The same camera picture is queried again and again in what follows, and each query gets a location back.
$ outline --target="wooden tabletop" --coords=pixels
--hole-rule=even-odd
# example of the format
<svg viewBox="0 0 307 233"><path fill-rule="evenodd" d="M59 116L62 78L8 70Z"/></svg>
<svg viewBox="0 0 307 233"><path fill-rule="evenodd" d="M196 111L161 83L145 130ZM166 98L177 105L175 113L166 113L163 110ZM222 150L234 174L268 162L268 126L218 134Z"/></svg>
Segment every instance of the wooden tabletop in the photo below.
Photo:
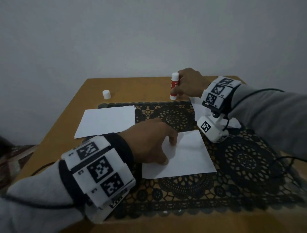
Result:
<svg viewBox="0 0 307 233"><path fill-rule="evenodd" d="M214 80L217 76L207 76ZM30 176L41 166L60 159L61 155L79 145L82 138L74 139L75 132L86 109L96 109L101 103L160 102L169 98L170 77L97 78L87 79L58 120L47 133L17 180ZM111 98L105 100L103 90L110 90ZM189 100L187 96L177 101ZM253 212L213 212L197 214L139 218L117 224L93 225L81 221L65 232L306 232L307 209L295 207Z"/></svg>

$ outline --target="white glue stick cap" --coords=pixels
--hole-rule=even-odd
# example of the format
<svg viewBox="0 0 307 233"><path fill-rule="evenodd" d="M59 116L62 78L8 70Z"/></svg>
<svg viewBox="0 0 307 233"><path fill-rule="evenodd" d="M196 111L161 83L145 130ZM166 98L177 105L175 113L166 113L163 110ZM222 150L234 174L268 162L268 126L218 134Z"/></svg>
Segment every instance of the white glue stick cap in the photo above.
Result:
<svg viewBox="0 0 307 233"><path fill-rule="evenodd" d="M171 100L176 100L177 96L169 96Z"/></svg>
<svg viewBox="0 0 307 233"><path fill-rule="evenodd" d="M109 91L109 90L104 90L104 91L102 92L102 94L103 94L103 97L104 97L105 100L108 100L108 99L111 98L111 94L110 94L110 91Z"/></svg>
<svg viewBox="0 0 307 233"><path fill-rule="evenodd" d="M179 73L172 73L172 81L179 81Z"/></svg>

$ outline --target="black lace placemat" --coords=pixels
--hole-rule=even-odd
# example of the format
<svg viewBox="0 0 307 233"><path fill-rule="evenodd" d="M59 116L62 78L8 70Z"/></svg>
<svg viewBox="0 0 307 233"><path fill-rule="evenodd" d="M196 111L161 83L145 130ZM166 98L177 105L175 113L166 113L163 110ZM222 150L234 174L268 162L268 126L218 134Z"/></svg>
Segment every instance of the black lace placemat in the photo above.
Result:
<svg viewBox="0 0 307 233"><path fill-rule="evenodd" d="M190 102L117 103L101 104L98 108L135 105L136 123L160 117L178 132L197 129L194 109ZM276 162L276 152L252 130L229 129L230 136L223 142L210 142L202 133L204 143L216 167L216 173L142 179L142 165L135 164L133 174L137 185L116 207L116 219L137 218L141 215L161 216L184 212L197 214L213 210L225 212L255 207L265 210L269 206L305 206L304 200L287 188L286 183L301 187L301 179L292 169L283 178L273 179L269 173L281 174L287 164Z"/></svg>

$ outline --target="gray sweater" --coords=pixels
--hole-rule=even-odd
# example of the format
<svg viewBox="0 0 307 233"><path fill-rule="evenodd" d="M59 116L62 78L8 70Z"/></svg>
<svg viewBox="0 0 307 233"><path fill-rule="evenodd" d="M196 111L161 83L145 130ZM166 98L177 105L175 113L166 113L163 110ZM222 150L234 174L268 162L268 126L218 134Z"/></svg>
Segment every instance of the gray sweater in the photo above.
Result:
<svg viewBox="0 0 307 233"><path fill-rule="evenodd" d="M255 89L241 85L232 106ZM229 115L254 129L273 148L307 159L307 95L265 91L248 97ZM61 182L58 162L42 173L18 181L8 194L50 205L72 204ZM57 232L83 219L77 209L44 210L0 199L2 232Z"/></svg>

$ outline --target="wall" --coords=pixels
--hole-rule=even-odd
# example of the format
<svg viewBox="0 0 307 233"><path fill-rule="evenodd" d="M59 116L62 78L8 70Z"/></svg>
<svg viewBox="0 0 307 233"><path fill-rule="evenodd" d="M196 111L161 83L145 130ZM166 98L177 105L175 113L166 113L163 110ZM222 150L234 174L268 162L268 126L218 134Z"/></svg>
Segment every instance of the wall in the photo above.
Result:
<svg viewBox="0 0 307 233"><path fill-rule="evenodd" d="M0 135L38 144L87 78L186 67L306 91L306 0L2 0Z"/></svg>

